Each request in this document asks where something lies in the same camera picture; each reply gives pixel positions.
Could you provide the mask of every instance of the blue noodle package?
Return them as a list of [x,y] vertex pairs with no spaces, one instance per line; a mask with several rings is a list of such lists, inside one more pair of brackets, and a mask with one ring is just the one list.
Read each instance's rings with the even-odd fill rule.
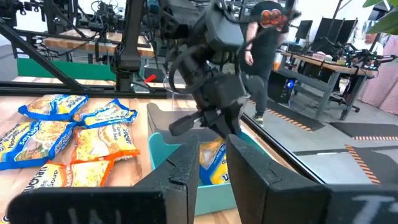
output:
[[70,121],[87,101],[87,95],[44,95],[28,105],[21,106],[18,112],[42,121]]
[[199,163],[199,176],[205,185],[229,182],[226,143],[223,138],[200,145]]
[[110,101],[101,108],[82,108],[73,116],[79,126],[85,128],[99,128],[118,123],[131,123],[137,117],[136,110],[130,110],[122,105],[118,99]]
[[76,123],[19,123],[0,138],[0,170],[40,167],[68,144]]

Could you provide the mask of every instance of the black t-shirt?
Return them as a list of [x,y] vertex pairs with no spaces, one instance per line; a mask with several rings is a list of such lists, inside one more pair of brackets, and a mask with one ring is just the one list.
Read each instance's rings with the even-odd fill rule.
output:
[[274,66],[275,52],[278,48],[278,37],[281,34],[287,33],[289,31],[289,23],[286,21],[287,18],[282,15],[284,8],[277,2],[273,1],[263,1],[257,3],[253,10],[251,11],[252,16],[259,15],[274,15],[279,14],[281,16],[273,21],[259,21],[259,26],[257,29],[257,34],[262,32],[265,28],[271,24],[278,24],[274,28],[267,29],[265,34],[256,38],[252,43],[251,53],[253,56],[253,65],[250,66],[246,63],[244,59],[245,49],[239,54],[240,67],[241,70],[250,75],[263,76],[263,73],[268,72]]

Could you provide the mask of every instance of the yellow noodle package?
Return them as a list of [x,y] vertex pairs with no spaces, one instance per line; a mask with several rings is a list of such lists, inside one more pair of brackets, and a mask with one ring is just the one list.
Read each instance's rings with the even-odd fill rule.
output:
[[[113,167],[114,161],[77,162],[69,166],[46,164],[28,183],[22,194],[40,187],[102,187]],[[9,223],[7,215],[0,223]]]
[[37,120],[69,121],[87,101],[87,95],[45,95],[28,105],[21,106],[18,112]]
[[75,131],[75,136],[72,161],[128,159],[140,153],[131,141],[129,127],[124,123]]
[[68,144],[76,123],[19,123],[0,138],[0,170],[44,165]]
[[98,128],[109,124],[131,123],[137,117],[136,110],[130,110],[118,99],[110,101],[100,108],[82,108],[73,116],[79,126]]
[[199,175],[205,185],[229,182],[226,163],[226,143],[223,138],[201,144],[199,148]]

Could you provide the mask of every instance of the teal box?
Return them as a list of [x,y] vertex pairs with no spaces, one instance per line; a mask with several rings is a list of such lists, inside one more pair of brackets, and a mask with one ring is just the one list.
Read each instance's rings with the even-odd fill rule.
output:
[[[257,150],[264,152],[264,150],[247,134],[242,133],[240,138],[254,146]],[[164,143],[160,133],[154,133],[149,137],[149,155],[152,170],[160,166],[179,146],[180,144]],[[195,215],[202,215],[230,208],[236,208],[231,184],[203,185],[202,182],[199,181]]]

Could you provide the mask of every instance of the blue light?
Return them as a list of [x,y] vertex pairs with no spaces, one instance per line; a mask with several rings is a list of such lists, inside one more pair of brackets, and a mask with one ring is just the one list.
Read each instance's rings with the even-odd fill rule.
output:
[[289,80],[289,81],[287,82],[286,86],[287,86],[288,89],[293,88],[293,87],[294,87],[294,80]]

